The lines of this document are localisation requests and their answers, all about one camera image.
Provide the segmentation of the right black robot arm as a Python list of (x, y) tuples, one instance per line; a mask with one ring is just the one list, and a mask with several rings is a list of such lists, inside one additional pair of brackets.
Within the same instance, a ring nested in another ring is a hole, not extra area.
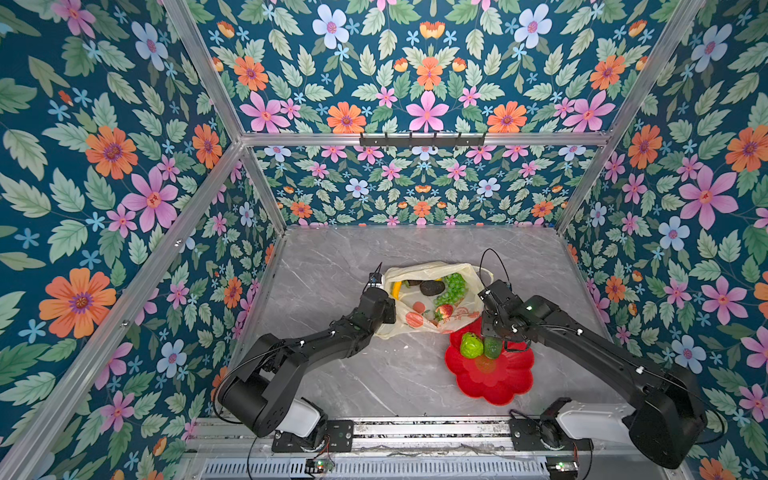
[(663, 368), (585, 328), (557, 304), (536, 295), (522, 300), (497, 280), (478, 294), (482, 331), (514, 343), (538, 343), (579, 364), (611, 387), (619, 403), (583, 403), (562, 397), (542, 414), (550, 442), (603, 440), (633, 445), (656, 465), (680, 467), (707, 426), (705, 400), (694, 373)]

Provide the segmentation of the dark fake avocado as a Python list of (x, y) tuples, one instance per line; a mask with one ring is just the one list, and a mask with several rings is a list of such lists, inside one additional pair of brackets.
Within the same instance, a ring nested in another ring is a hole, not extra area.
[(445, 291), (445, 283), (440, 280), (427, 280), (419, 284), (419, 291), (426, 297), (439, 296)]

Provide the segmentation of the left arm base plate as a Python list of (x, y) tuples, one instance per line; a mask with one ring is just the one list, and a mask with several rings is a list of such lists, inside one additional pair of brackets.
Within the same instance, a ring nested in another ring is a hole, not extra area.
[(352, 450), (355, 423), (352, 420), (320, 420), (307, 437), (277, 431), (273, 453), (348, 453)]

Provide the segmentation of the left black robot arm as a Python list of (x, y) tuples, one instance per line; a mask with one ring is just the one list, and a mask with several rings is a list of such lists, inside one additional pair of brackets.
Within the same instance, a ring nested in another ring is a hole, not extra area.
[(259, 438), (291, 434), (315, 448), (326, 434), (328, 417), (319, 406), (296, 397), (304, 376), (359, 354), (381, 326), (394, 323), (395, 300), (384, 290), (383, 275), (376, 269), (357, 307), (327, 329), (300, 338), (262, 335), (228, 370), (214, 399)]

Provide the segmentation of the red flower-shaped plate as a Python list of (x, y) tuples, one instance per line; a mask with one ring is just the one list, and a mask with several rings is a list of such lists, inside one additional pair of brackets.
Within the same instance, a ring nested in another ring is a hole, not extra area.
[(535, 356), (529, 347), (527, 351), (503, 351), (496, 360), (490, 360), (484, 355), (469, 360), (459, 352), (461, 338), (468, 332), (484, 339), (481, 321), (477, 320), (450, 334), (449, 346), (444, 355), (446, 367), (454, 375), (457, 387), (465, 396), (505, 406), (532, 389)]

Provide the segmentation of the dark green fake fruit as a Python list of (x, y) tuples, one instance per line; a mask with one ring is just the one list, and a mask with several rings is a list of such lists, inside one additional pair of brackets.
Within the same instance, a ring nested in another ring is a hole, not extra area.
[(483, 355), (490, 359), (496, 360), (503, 352), (504, 342), (495, 337), (485, 337), (483, 339)]

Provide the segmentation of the yellow plastic fruit-print bag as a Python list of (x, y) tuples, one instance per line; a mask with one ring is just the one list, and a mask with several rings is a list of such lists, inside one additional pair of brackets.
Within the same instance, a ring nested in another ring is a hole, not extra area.
[[(454, 307), (451, 318), (440, 324), (434, 321), (434, 302), (437, 296), (426, 297), (419, 291), (419, 284), (427, 280), (440, 280), (452, 273), (463, 275), (467, 284), (467, 293), (463, 301)], [(484, 268), (470, 263), (430, 262), (388, 269), (383, 275), (383, 288), (392, 297), (395, 282), (402, 281), (400, 297), (395, 300), (396, 321), (394, 325), (382, 325), (376, 336), (390, 339), (410, 333), (450, 334), (477, 320), (484, 309), (478, 293), (484, 289), (481, 276), (494, 278)]]

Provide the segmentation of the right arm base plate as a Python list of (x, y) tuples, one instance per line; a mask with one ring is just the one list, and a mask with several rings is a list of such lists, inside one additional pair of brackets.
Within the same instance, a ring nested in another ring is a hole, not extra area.
[(569, 437), (554, 419), (541, 419), (516, 409), (509, 410), (510, 438), (517, 451), (591, 451), (591, 439)]

